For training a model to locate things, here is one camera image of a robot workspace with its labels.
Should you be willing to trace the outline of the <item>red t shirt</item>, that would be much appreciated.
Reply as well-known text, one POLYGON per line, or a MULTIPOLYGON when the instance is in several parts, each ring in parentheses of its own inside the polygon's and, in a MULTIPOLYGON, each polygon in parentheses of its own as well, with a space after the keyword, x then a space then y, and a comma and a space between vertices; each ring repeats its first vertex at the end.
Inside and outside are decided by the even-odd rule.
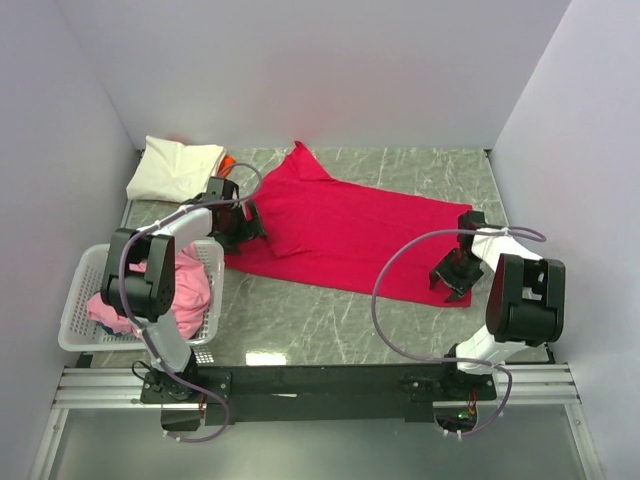
POLYGON ((241 245, 225 264, 244 273, 369 294, 390 258, 414 238, 445 234, 402 255, 377 292, 446 307, 448 289, 429 289, 429 272, 456 245, 450 230, 467 204, 337 180, 301 142, 264 177, 254 201, 267 231, 241 245))

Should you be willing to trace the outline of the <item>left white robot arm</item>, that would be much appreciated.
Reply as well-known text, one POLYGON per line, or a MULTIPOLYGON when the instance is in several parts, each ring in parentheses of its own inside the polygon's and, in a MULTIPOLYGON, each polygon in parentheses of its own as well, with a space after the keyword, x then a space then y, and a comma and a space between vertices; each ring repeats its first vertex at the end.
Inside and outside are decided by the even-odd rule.
POLYGON ((226 254, 265 238, 253 197, 242 196, 228 179, 234 165, 208 180, 205 191, 170 215, 138 228, 120 228, 111 237, 100 296, 125 317, 151 357, 148 388, 179 402, 193 399, 200 387, 195 354, 171 316, 175 297, 175 256, 189 244, 213 238, 226 254))

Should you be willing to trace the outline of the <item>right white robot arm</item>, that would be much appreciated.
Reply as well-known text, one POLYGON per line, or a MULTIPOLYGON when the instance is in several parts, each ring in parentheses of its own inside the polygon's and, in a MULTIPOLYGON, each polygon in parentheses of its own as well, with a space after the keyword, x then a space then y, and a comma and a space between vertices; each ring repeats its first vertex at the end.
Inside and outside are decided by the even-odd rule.
POLYGON ((482 267, 493 272, 485 323, 468 340, 448 352, 454 363, 439 374, 444 395, 460 399, 490 380, 492 366, 512 355, 552 343, 564 328, 566 266, 521 245, 515 236, 532 237, 527 228, 490 225, 481 211, 458 217, 458 245, 430 271, 429 288, 443 285, 445 301, 464 299, 482 278, 482 267))

